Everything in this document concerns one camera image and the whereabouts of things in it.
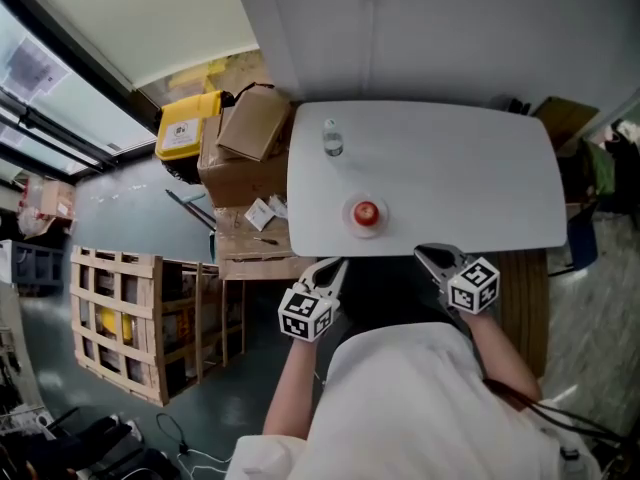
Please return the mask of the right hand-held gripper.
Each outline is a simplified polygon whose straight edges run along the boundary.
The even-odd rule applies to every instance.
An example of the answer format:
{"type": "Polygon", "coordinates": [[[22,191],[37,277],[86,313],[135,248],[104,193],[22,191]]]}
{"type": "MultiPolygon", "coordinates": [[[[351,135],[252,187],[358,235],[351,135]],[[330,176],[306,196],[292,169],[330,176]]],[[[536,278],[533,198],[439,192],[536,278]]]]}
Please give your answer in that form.
{"type": "Polygon", "coordinates": [[[445,309],[478,315],[498,298],[500,273],[484,257],[442,243],[421,244],[413,254],[439,287],[439,302],[445,309]]]}

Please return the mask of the red apple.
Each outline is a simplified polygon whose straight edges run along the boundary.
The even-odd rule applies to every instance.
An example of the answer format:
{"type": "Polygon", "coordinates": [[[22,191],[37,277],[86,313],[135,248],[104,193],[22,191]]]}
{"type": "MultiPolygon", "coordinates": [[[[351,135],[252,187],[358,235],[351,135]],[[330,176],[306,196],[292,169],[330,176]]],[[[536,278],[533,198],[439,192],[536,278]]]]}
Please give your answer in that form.
{"type": "Polygon", "coordinates": [[[353,220],[361,227],[373,227],[380,218],[377,205],[371,201],[360,201],[353,207],[353,220]]]}

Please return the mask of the person's left forearm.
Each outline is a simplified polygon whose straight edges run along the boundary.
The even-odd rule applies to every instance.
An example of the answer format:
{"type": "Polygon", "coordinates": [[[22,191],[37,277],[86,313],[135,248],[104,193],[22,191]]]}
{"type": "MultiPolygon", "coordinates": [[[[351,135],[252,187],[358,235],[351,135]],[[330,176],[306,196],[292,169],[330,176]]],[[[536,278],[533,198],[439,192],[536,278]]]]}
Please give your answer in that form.
{"type": "Polygon", "coordinates": [[[306,440],[309,434],[317,344],[294,340],[269,406],[264,435],[306,440]]]}

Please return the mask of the white paper packet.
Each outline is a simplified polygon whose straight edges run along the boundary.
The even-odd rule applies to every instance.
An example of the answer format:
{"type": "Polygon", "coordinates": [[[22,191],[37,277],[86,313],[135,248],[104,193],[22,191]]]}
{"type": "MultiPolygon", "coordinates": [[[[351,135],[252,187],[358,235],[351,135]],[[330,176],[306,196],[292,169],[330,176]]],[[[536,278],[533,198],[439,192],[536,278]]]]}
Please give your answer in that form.
{"type": "Polygon", "coordinates": [[[259,232],[262,232],[275,216],[275,212],[261,198],[257,198],[244,214],[245,219],[259,232]]]}

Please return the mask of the large cardboard box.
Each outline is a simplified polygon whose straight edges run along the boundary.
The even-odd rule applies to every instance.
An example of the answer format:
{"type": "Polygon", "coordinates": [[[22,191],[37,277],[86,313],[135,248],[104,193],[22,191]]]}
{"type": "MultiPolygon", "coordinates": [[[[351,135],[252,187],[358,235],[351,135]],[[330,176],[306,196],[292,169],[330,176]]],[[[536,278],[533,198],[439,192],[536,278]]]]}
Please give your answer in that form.
{"type": "Polygon", "coordinates": [[[216,208],[249,206],[256,198],[285,196],[289,138],[281,132],[265,162],[234,156],[216,144],[231,114],[228,110],[207,118],[203,124],[197,170],[212,205],[216,208]]]}

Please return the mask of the clear plastic water bottle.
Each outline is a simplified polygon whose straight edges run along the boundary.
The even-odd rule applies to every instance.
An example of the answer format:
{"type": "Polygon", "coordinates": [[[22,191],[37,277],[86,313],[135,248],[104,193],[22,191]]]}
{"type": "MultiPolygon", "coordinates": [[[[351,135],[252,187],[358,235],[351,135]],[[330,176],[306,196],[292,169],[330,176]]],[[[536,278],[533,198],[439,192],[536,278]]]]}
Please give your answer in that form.
{"type": "Polygon", "coordinates": [[[343,136],[341,129],[334,119],[328,118],[324,121],[322,142],[324,151],[329,157],[338,157],[343,153],[343,136]]]}

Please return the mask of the person's white shirt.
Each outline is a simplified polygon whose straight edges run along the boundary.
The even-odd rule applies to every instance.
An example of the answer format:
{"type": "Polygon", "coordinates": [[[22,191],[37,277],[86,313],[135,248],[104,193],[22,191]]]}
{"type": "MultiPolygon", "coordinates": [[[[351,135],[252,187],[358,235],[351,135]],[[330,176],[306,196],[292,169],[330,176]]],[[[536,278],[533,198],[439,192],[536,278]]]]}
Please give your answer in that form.
{"type": "Polygon", "coordinates": [[[335,350],[306,440],[249,435],[225,480],[600,480],[582,439],[493,394],[445,323],[357,334],[335,350]],[[565,462],[560,448],[578,449],[565,462]]]}

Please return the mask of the small flat cardboard box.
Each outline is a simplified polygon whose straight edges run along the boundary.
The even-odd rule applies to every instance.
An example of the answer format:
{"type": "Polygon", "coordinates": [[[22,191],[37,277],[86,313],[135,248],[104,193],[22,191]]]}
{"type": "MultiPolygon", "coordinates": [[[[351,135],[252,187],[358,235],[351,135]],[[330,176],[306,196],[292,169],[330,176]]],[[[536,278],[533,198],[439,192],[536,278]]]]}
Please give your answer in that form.
{"type": "Polygon", "coordinates": [[[239,96],[224,119],[216,145],[232,155],[264,162],[290,111],[289,100],[276,89],[254,85],[239,96]]]}

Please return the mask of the black power adapter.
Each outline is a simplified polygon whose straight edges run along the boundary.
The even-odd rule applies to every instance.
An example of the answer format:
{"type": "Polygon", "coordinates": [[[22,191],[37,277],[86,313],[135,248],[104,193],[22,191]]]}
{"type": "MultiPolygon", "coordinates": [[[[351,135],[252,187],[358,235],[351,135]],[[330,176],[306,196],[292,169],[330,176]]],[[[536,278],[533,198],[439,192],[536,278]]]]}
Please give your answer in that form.
{"type": "Polygon", "coordinates": [[[528,116],[531,109],[531,103],[523,102],[516,97],[507,96],[501,104],[500,109],[508,113],[528,116]]]}

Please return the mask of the green cloth bag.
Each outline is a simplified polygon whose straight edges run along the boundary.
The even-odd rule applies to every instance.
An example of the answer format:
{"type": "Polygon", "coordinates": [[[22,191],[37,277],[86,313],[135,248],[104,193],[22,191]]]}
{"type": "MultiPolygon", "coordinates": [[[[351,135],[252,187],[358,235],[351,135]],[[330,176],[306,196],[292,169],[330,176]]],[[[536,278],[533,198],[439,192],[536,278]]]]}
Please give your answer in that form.
{"type": "Polygon", "coordinates": [[[587,158],[590,185],[597,196],[610,196],[615,192],[615,161],[599,145],[583,141],[587,158]]]}

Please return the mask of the brown cardboard box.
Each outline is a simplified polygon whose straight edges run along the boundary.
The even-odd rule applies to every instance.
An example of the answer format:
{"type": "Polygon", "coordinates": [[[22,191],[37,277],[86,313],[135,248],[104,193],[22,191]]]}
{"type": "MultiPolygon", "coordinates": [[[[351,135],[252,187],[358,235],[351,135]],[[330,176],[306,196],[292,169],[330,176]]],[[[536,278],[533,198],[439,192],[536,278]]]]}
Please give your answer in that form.
{"type": "Polygon", "coordinates": [[[580,132],[597,114],[599,109],[573,100],[550,96],[533,112],[540,120],[555,151],[559,151],[580,132]]]}

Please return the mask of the yellow plastic bin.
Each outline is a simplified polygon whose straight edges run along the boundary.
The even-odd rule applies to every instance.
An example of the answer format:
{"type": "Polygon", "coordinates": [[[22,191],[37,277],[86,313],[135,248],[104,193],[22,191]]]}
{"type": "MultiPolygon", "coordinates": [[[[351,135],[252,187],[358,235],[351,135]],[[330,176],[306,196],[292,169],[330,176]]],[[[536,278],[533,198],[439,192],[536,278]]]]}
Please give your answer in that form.
{"type": "Polygon", "coordinates": [[[235,96],[223,90],[183,98],[162,108],[155,156],[175,178],[190,185],[201,183],[198,159],[207,121],[218,131],[226,108],[235,105],[235,96]]]}

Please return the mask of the wooden slat crate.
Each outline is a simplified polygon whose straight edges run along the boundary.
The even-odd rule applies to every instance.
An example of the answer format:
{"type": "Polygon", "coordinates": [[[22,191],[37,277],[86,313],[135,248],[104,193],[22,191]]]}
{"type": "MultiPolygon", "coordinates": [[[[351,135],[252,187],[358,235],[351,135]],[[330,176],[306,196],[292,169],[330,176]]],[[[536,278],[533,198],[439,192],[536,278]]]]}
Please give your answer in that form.
{"type": "Polygon", "coordinates": [[[70,304],[77,363],[163,407],[246,351],[245,287],[218,266],[74,247],[70,304]]]}

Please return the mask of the clear plastic bag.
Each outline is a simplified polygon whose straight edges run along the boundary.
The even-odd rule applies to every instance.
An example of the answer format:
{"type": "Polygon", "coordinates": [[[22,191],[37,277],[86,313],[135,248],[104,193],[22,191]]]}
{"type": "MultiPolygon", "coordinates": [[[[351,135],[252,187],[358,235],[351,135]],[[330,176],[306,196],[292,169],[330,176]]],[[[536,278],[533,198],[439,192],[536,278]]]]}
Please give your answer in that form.
{"type": "Polygon", "coordinates": [[[47,217],[40,211],[44,179],[30,175],[18,205],[18,227],[27,238],[39,236],[45,230],[47,217]]]}

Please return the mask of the white roller blind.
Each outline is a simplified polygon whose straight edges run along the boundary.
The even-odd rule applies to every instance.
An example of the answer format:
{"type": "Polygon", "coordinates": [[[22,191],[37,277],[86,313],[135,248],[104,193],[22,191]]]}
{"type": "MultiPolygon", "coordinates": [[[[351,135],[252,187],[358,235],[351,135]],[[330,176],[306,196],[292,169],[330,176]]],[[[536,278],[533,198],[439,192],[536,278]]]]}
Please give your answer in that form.
{"type": "Polygon", "coordinates": [[[125,85],[255,50],[241,0],[36,0],[125,85]]]}

